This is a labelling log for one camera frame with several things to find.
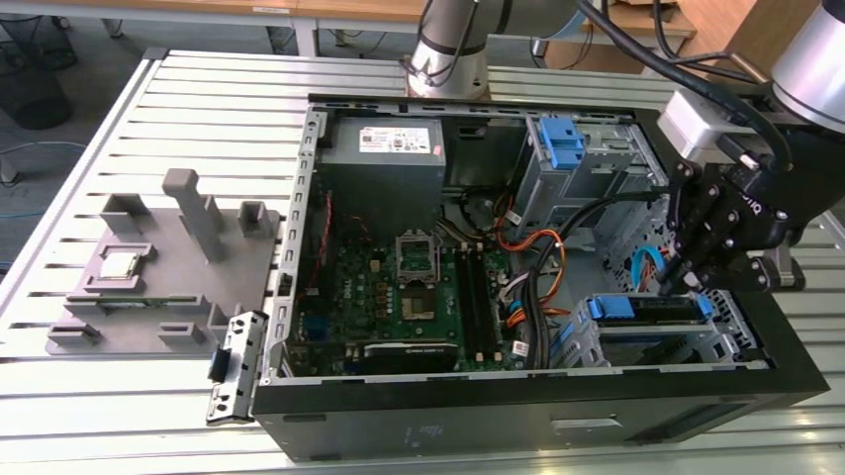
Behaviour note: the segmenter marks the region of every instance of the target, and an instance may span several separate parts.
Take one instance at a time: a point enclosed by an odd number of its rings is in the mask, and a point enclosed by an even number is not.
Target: motherboard
[[[511,368],[496,306],[508,255],[438,239],[406,234],[338,250],[329,292],[302,298],[289,344],[298,376]]]

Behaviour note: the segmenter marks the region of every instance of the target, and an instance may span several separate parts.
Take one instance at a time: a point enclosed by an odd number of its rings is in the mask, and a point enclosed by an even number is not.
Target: metal bracket
[[[250,312],[229,321],[224,346],[214,353],[209,378],[214,381],[206,424],[249,424],[253,387],[270,317]]]

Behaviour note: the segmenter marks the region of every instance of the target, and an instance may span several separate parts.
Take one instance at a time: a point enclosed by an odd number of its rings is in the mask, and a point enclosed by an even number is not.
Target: blue plastic latch
[[[555,356],[557,351],[561,349],[561,347],[564,346],[564,342],[567,341],[567,339],[569,338],[569,336],[572,335],[575,331],[576,331],[575,325],[569,324],[567,328],[564,329],[564,331],[557,335],[557,338],[555,339],[555,344],[552,345],[552,348],[549,349],[549,354],[552,356]]]
[[[704,295],[696,295],[696,303],[699,304],[699,310],[701,310],[701,314],[707,320],[713,318],[713,304],[711,303],[711,299],[708,299]]]
[[[584,135],[579,132],[572,119],[541,118],[541,137],[552,154],[555,169],[577,168],[584,158]]]
[[[591,309],[591,317],[593,317],[593,320],[600,320],[605,317],[605,313],[603,312],[603,308],[599,305],[599,302],[596,302],[595,300],[588,300],[587,306]]]
[[[623,296],[601,296],[596,297],[595,302],[603,309],[605,319],[632,319],[635,317],[635,307],[628,297]]]

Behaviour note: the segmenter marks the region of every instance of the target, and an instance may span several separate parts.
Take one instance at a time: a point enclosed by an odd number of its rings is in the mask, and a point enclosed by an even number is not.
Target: metal slotted table
[[[306,95],[402,96],[402,75],[388,61],[191,51],[143,60],[0,286],[0,472],[845,473],[845,239],[830,215],[795,251],[810,292],[779,302],[832,391],[676,445],[296,466],[258,425],[205,426],[206,358],[46,353],[63,293],[105,230],[107,195],[139,193],[149,206],[174,208],[165,173],[194,168],[221,209],[261,199],[285,214]],[[639,76],[492,68],[496,101],[659,109],[673,88]]]

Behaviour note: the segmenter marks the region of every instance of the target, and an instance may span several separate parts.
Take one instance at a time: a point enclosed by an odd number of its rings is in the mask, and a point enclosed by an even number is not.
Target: floor
[[[248,53],[273,53],[276,49],[277,53],[297,54],[297,41],[288,29],[270,32],[276,46],[272,47],[268,29],[262,27],[129,21],[123,24],[123,38],[113,40],[98,20],[74,18],[70,23],[67,34],[79,63],[62,71],[59,78],[74,103],[74,116],[59,127],[31,132],[21,129],[0,113],[0,150],[29,142],[89,143],[150,47]],[[5,35],[0,30],[0,41],[6,40]],[[324,31],[322,54],[360,57],[364,53],[368,58],[398,59],[413,52],[417,44],[413,35],[400,33],[390,33],[382,38],[380,33],[365,32],[348,41],[348,47],[337,47],[332,32]],[[489,60],[494,65],[536,67],[529,41],[492,39]],[[31,146],[5,155],[23,174],[23,179],[13,188],[0,187],[0,279],[41,218],[9,216],[43,212],[79,155],[81,149],[71,145]]]

